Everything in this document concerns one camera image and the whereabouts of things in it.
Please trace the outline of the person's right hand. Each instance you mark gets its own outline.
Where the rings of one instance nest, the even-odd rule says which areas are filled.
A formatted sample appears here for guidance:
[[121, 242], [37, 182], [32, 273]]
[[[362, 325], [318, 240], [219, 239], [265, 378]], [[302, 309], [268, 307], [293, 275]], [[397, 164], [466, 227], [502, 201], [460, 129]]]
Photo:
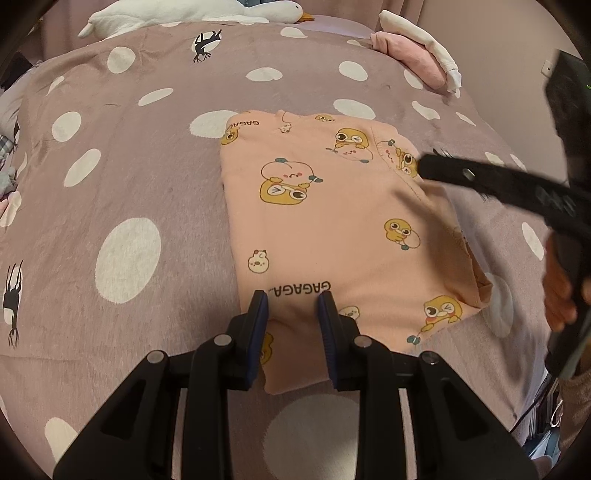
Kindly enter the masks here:
[[554, 237], [551, 233], [546, 241], [542, 286], [547, 323], [553, 332], [561, 332], [566, 325], [574, 323], [577, 309], [572, 300], [571, 283], [557, 259]]

